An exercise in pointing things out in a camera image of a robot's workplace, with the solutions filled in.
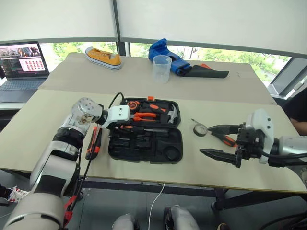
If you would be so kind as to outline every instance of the yellow sneaker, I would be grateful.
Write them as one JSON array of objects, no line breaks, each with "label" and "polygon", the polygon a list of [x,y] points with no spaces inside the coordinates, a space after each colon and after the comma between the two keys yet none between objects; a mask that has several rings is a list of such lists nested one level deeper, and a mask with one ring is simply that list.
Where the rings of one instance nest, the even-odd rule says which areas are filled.
[{"label": "yellow sneaker", "polygon": [[105,66],[109,69],[118,70],[121,68],[119,54],[112,54],[91,46],[85,50],[85,56],[91,62]]}]

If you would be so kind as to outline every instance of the clear measuring cup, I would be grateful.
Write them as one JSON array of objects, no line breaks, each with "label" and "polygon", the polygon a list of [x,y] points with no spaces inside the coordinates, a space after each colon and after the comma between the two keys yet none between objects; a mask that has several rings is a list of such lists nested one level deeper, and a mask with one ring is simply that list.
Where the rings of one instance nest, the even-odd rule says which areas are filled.
[{"label": "clear measuring cup", "polygon": [[153,79],[155,82],[166,84],[169,79],[172,59],[166,55],[157,55],[153,58]]}]

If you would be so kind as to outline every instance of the window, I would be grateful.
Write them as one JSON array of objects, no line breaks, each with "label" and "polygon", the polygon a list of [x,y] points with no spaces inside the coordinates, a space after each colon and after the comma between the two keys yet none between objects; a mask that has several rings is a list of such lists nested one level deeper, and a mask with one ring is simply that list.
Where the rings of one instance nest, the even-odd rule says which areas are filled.
[{"label": "window", "polygon": [[65,60],[69,53],[85,53],[85,50],[90,46],[107,52],[117,53],[115,42],[42,43],[40,46],[50,72]]},{"label": "window", "polygon": [[[130,43],[132,57],[148,57],[151,44]],[[189,46],[167,46],[185,60],[249,63],[261,81],[268,86],[290,57],[245,51],[210,49]]]}]

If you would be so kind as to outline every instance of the table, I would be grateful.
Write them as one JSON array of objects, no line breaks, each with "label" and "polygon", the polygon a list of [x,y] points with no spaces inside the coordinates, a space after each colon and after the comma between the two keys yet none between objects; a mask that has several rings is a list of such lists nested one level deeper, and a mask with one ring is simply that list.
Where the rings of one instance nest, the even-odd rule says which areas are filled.
[{"label": "table", "polygon": [[[276,104],[250,64],[210,62],[215,70],[230,71],[225,79],[188,78],[170,74],[167,84],[152,78],[152,63],[144,57],[120,57],[123,67],[110,70],[93,64],[81,53],[70,53],[40,89],[93,92],[141,97]],[[192,66],[204,61],[188,61]]]},{"label": "table", "polygon": [[[72,105],[81,97],[92,98],[108,106],[114,95],[85,92],[38,90],[0,133],[0,155],[10,156],[0,161],[0,168],[31,171],[46,145],[52,140],[58,127],[69,114]],[[183,137],[184,154],[175,165],[126,162],[112,159],[107,153],[108,131],[103,134],[103,144],[98,157],[92,162],[89,177],[189,184],[258,191],[283,191],[305,193],[306,188],[299,177],[287,168],[273,168],[259,164],[257,159],[242,161],[240,169],[231,164],[215,161],[201,154],[200,148],[221,149],[234,152],[217,138],[203,138],[193,134],[191,118],[207,126],[217,124],[241,124],[248,114],[263,108],[275,124],[275,136],[297,136],[297,132],[276,105],[255,103],[226,103],[201,100],[175,100],[181,112],[178,126]],[[91,131],[84,139],[86,151]],[[82,159],[81,174],[87,161]]]}]

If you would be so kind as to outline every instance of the person's arm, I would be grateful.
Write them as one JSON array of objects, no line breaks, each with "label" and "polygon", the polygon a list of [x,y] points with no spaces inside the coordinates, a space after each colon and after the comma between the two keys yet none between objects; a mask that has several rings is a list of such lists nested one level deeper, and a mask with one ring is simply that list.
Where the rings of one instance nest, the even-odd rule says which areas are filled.
[{"label": "person's arm", "polygon": [[292,118],[290,118],[290,121],[299,133],[299,135],[307,136],[307,121],[299,122]]}]

